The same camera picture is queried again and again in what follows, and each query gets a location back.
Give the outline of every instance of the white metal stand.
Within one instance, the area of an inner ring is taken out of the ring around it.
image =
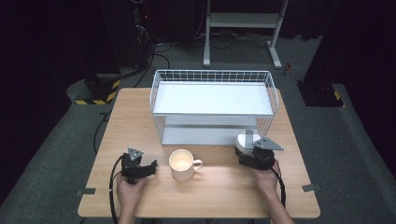
[[[275,44],[288,2],[289,0],[283,1],[279,13],[212,13],[210,12],[210,0],[207,0],[204,67],[210,66],[210,27],[246,27],[274,29],[271,40],[267,41],[267,46],[273,59],[274,67],[281,68],[282,64],[277,56]]]

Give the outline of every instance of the wooden table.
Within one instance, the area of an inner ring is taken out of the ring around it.
[[[95,193],[82,196],[78,213],[82,217],[111,217],[111,169],[127,147],[133,147],[144,152],[141,165],[154,160],[159,163],[156,175],[150,176],[144,187],[137,217],[269,217],[254,175],[250,168],[238,164],[234,147],[161,145],[149,109],[149,93],[150,88],[120,90],[86,187]],[[315,193],[302,189],[311,183],[280,94],[267,136],[285,148],[275,154],[286,185],[288,212],[292,217],[318,217]],[[175,180],[168,164],[170,154],[179,148],[204,161],[204,167],[186,182]],[[115,204],[118,213],[117,196]]]

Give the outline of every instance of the person's arm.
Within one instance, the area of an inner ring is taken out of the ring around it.
[[[117,175],[117,196],[120,201],[119,224],[134,223],[134,211],[145,182],[146,178],[141,178],[137,184],[132,185],[127,182],[127,177]]]
[[[273,169],[279,174],[279,168],[275,164]],[[260,171],[253,170],[256,176],[257,185],[265,203],[268,207],[271,219],[275,224],[294,223],[283,204],[280,202],[276,193],[277,177],[272,170]]]

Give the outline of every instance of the human hand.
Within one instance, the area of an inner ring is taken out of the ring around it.
[[[141,178],[135,185],[127,182],[128,178],[117,175],[117,196],[120,201],[119,223],[132,223],[134,220],[134,210],[142,194],[146,178]]]
[[[272,168],[276,171],[277,174],[280,174],[278,160],[276,160]],[[253,173],[256,176],[257,185],[262,194],[276,193],[278,178],[272,170],[253,170]]]

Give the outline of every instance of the yellow and black hazard tape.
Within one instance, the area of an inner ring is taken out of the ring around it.
[[[76,99],[75,103],[77,105],[108,105],[110,104],[114,97],[116,96],[117,88],[120,85],[120,80],[113,83],[111,91],[107,97],[103,99]]]

